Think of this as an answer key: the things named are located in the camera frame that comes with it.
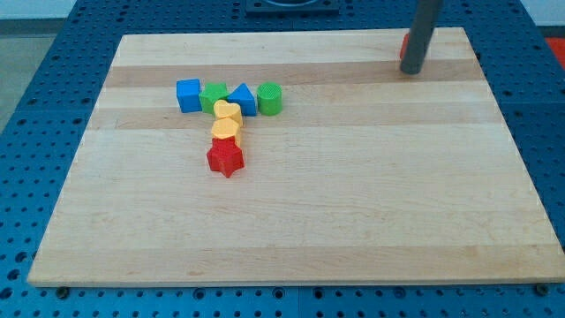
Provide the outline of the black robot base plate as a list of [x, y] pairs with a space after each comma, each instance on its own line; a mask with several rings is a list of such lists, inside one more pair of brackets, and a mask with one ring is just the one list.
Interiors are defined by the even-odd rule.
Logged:
[[268, 14], [337, 14], [340, 0], [245, 0], [247, 16]]

